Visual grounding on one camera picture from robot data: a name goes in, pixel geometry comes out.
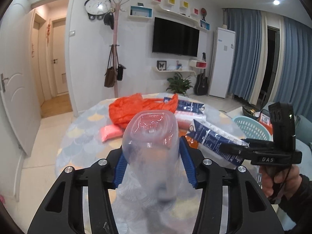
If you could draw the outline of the person right hand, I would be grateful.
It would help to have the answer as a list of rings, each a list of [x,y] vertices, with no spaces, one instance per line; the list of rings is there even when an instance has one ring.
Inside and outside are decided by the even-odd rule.
[[[285,182],[283,191],[280,192],[279,197],[285,196],[288,200],[296,193],[302,182],[302,177],[299,173],[299,168],[292,165],[289,170],[283,170],[277,173],[272,178],[268,173],[268,166],[260,166],[259,172],[262,174],[262,191],[269,198],[273,195],[273,185]]]

